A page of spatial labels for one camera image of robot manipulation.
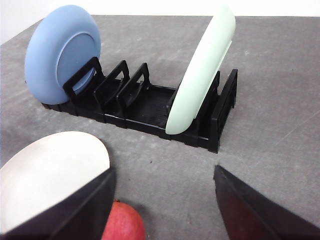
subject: gray surface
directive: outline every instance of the gray surface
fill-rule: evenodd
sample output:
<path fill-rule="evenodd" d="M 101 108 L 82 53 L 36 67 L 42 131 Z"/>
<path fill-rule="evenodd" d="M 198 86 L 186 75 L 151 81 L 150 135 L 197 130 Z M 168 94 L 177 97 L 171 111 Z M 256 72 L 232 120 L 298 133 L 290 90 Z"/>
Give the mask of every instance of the gray surface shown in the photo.
<path fill-rule="evenodd" d="M 95 16 L 107 74 L 147 62 L 151 82 L 177 87 L 209 17 Z M 24 83 L 35 29 L 1 46 L 1 161 L 46 135 L 102 139 L 116 197 L 141 213 L 152 240 L 227 240 L 213 182 L 220 163 L 271 200 L 320 226 L 320 18 L 237 17 L 221 86 L 239 69 L 237 103 L 219 154 L 111 124 L 45 110 Z"/>

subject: dish rack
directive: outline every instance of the dish rack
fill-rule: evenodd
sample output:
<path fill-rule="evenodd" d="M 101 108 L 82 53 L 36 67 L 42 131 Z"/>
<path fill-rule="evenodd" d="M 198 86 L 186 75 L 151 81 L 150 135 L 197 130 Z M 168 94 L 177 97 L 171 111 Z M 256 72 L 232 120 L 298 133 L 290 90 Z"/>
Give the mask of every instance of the dish rack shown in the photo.
<path fill-rule="evenodd" d="M 78 95 L 73 86 L 91 69 L 96 73 L 87 87 Z M 166 123 L 179 88 L 153 85 L 147 63 L 129 76 L 127 62 L 122 60 L 108 76 L 104 76 L 97 57 L 91 58 L 64 85 L 69 101 L 62 104 L 44 104 L 46 109 L 66 112 L 74 116 L 114 124 L 162 139 L 176 140 L 189 146 L 202 147 L 218 153 L 220 136 L 231 108 L 235 107 L 238 70 L 233 69 L 218 95 L 218 71 L 190 127 L 175 135 L 166 134 Z"/>

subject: white wall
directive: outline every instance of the white wall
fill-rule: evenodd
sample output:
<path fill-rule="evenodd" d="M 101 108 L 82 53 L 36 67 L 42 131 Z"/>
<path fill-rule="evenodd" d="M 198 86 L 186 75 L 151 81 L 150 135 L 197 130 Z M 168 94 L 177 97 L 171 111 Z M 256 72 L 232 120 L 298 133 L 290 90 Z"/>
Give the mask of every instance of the white wall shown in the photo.
<path fill-rule="evenodd" d="M 236 16 L 320 17 L 320 0 L 226 0 Z M 1 0 L 1 44 L 68 4 L 92 15 L 212 16 L 216 0 Z"/>

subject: pomegranate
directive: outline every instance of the pomegranate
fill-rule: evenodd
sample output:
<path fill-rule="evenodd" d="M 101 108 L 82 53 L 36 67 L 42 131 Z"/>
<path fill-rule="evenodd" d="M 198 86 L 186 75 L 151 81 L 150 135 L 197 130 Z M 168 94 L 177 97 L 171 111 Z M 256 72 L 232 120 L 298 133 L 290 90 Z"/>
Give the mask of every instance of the pomegranate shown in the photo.
<path fill-rule="evenodd" d="M 145 240 L 144 222 L 128 204 L 113 202 L 101 240 Z"/>

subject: white plate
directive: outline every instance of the white plate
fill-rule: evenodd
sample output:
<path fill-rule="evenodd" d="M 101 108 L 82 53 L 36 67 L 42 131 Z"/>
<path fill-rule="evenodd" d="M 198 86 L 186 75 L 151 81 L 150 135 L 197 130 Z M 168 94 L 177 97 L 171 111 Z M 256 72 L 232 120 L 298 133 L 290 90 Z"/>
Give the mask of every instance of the white plate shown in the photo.
<path fill-rule="evenodd" d="M 222 5 L 197 46 L 176 93 L 166 123 L 167 134 L 180 134 L 196 118 L 207 92 L 231 45 L 236 29 L 234 14 Z"/>
<path fill-rule="evenodd" d="M 1 233 L 61 202 L 110 167 L 95 136 L 65 131 L 26 146 L 0 170 Z"/>

